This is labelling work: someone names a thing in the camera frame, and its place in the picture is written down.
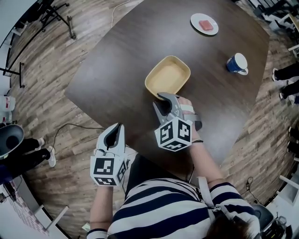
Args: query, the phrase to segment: dark wooden table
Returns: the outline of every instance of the dark wooden table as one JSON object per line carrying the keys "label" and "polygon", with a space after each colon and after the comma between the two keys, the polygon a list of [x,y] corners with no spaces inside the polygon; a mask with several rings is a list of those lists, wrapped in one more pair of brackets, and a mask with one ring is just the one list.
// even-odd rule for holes
{"label": "dark wooden table", "polygon": [[[190,25],[204,13],[219,25],[204,36]],[[157,147],[159,122],[155,99],[144,80],[164,57],[180,58],[191,76],[179,95],[190,99],[201,115],[200,135],[220,164],[238,138],[258,93],[268,53],[269,36],[230,0],[145,0],[120,20],[82,63],[65,94],[92,119],[108,127],[125,125],[126,143],[169,171],[190,169],[186,152]],[[249,74],[226,70],[235,53],[245,55]]]}

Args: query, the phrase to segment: black wristband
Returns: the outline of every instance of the black wristband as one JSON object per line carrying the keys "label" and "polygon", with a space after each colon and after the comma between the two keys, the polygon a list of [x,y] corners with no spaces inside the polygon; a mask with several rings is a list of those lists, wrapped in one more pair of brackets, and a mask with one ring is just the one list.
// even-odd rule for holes
{"label": "black wristband", "polygon": [[195,140],[195,141],[192,142],[192,144],[194,144],[194,143],[203,143],[203,141],[202,140]]}

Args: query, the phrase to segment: wooden floor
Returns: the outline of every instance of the wooden floor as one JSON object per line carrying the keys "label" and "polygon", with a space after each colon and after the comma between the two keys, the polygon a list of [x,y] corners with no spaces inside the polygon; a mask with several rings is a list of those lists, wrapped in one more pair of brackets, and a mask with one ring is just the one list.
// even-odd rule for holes
{"label": "wooden floor", "polygon": [[[118,8],[114,22],[142,0],[131,0]],[[23,126],[26,137],[44,137],[47,145],[53,144],[54,135],[65,123],[86,127],[99,127],[64,96],[64,90],[88,52],[111,27],[111,13],[122,0],[73,0],[69,7],[59,10],[66,18],[72,16],[77,40],[69,38],[68,29],[61,21],[47,27],[26,48],[20,57],[25,63],[23,80],[25,89],[18,88],[18,78],[12,76],[11,95],[16,97],[14,118]],[[65,3],[57,0],[56,5]],[[246,0],[238,3],[250,15],[252,9]],[[298,107],[290,101],[280,101],[279,86],[271,79],[273,67],[283,68],[295,62],[287,48],[293,44],[285,35],[277,35],[257,20],[270,35],[267,65],[256,104],[238,141],[233,146],[222,170],[227,179],[244,193],[247,178],[254,177],[251,191],[265,203],[281,185],[280,174],[286,175],[292,165],[292,154],[286,152],[287,128],[296,124]],[[14,41],[13,54],[22,48],[38,30],[40,24],[31,24],[24,34]],[[85,130],[67,126],[55,143],[57,165],[49,168],[43,162],[28,172],[30,184],[48,212],[55,217],[64,205],[69,210],[59,225],[73,238],[85,236],[81,229],[89,220],[96,186],[89,177],[89,158],[95,148],[100,130]],[[249,193],[245,198],[253,202]],[[115,189],[114,209],[121,204],[124,194]]]}

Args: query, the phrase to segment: blue mug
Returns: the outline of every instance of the blue mug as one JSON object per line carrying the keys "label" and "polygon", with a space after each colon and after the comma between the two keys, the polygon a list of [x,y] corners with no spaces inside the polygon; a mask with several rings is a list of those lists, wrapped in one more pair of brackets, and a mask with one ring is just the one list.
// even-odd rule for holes
{"label": "blue mug", "polygon": [[238,72],[241,75],[246,76],[248,74],[247,60],[241,53],[235,54],[230,58],[226,64],[229,72]]}

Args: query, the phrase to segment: rectangular tray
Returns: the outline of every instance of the rectangular tray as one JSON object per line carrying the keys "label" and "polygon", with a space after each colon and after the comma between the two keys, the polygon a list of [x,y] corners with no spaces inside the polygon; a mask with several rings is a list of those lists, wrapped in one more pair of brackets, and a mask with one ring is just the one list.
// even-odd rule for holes
{"label": "rectangular tray", "polygon": [[158,99],[157,93],[176,94],[189,79],[190,68],[176,56],[160,61],[145,79],[145,87]]}

